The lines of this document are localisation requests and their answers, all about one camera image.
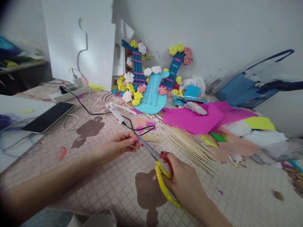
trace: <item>left hand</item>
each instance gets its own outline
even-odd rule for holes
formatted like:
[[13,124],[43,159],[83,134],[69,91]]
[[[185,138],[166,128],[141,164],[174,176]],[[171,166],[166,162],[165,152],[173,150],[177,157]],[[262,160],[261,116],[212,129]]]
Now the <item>left hand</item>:
[[139,140],[135,141],[136,137],[131,131],[118,133],[109,141],[96,148],[94,154],[100,159],[101,164],[104,165],[125,152],[136,152],[140,148]]

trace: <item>scissors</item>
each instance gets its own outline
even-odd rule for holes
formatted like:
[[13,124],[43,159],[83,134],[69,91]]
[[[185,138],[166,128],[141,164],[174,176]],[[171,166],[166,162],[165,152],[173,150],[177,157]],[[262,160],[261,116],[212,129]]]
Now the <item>scissors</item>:
[[168,178],[168,179],[172,179],[173,177],[165,171],[165,169],[163,169],[161,163],[160,163],[160,159],[163,159],[164,161],[167,162],[167,164],[171,167],[171,163],[170,161],[168,160],[168,158],[166,157],[166,154],[168,152],[166,151],[161,151],[161,153],[158,153],[155,149],[153,149],[141,136],[138,136],[138,139],[142,142],[142,144],[148,149],[148,151],[150,152],[150,154],[153,156],[153,158],[156,160],[156,166],[155,166],[155,169],[156,169],[156,175],[157,175],[157,178],[158,178],[158,182],[159,182],[159,186],[160,186],[160,189],[163,193],[163,195],[165,196],[165,198],[168,200],[168,202],[170,202],[173,206],[177,207],[177,208],[182,208],[181,204],[175,200],[171,195],[170,193],[168,192],[165,184],[164,184],[164,181],[162,179],[162,176],[161,176],[161,172],[163,173],[163,175]]

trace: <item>white glue gun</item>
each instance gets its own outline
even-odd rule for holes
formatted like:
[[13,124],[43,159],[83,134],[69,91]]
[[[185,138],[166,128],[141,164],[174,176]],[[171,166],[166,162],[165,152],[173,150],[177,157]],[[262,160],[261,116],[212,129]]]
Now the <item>white glue gun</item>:
[[122,124],[122,122],[124,122],[124,118],[121,116],[121,114],[120,114],[119,110],[117,109],[117,107],[125,109],[125,110],[127,110],[128,112],[130,112],[130,113],[132,113],[134,115],[137,114],[136,112],[134,112],[134,111],[132,111],[132,110],[130,110],[130,109],[124,107],[124,106],[117,105],[114,102],[108,102],[108,103],[106,103],[105,107],[108,108],[109,111],[111,111],[115,115],[115,117],[117,118],[117,120],[119,121],[120,124]]

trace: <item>black cable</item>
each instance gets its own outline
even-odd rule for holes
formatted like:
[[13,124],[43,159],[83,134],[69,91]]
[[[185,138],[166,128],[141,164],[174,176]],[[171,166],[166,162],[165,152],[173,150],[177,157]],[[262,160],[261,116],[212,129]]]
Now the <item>black cable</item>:
[[[79,99],[74,93],[72,93],[71,91],[69,91],[67,88],[65,88],[65,87],[63,87],[63,86],[60,86],[60,88],[66,90],[66,91],[68,91],[68,92],[71,93],[73,96],[75,96],[75,97],[78,99],[78,101],[80,102],[80,104],[83,106],[83,108],[84,108],[90,115],[102,115],[102,114],[109,114],[109,113],[111,113],[111,112],[107,112],[107,113],[90,113],[90,112],[88,111],[88,109],[86,109],[86,107],[82,104],[82,102],[80,101],[80,99]],[[155,128],[155,126],[151,125],[151,126],[147,126],[147,127],[141,128],[141,129],[134,129],[133,124],[132,124],[132,121],[131,121],[128,117],[125,117],[125,116],[122,116],[122,117],[124,117],[124,118],[126,118],[127,120],[129,120],[130,125],[131,125],[131,128],[128,127],[128,126],[126,125],[125,122],[122,122],[122,124],[125,125],[126,127],[128,127],[129,129],[131,129],[136,135],[137,135],[137,133],[136,133],[135,131],[139,131],[139,130],[142,130],[142,129],[146,129],[146,128],[152,127],[150,130],[148,130],[148,131],[146,131],[146,132],[144,132],[144,133],[142,133],[142,134],[140,135],[140,136],[142,136],[142,135],[144,135],[144,134],[150,132],[151,130],[153,130],[153,129]]]

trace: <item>yellow scissors handle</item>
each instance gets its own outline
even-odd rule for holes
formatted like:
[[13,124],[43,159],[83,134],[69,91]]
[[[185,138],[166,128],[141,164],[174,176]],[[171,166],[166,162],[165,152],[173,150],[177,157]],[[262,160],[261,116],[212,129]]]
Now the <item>yellow scissors handle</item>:
[[168,179],[172,179],[172,176],[165,171],[165,169],[163,169],[161,163],[159,161],[156,162],[157,165],[156,165],[156,174],[157,174],[157,178],[158,178],[158,182],[159,182],[159,185],[160,185],[160,188],[161,188],[161,191],[163,193],[163,195],[165,196],[165,198],[168,200],[168,202],[170,202],[173,206],[177,207],[177,208],[182,208],[181,204],[175,200],[171,195],[170,193],[168,192],[165,184],[164,184],[164,181],[162,179],[162,176],[161,176],[161,172],[163,173],[163,175],[168,178]]

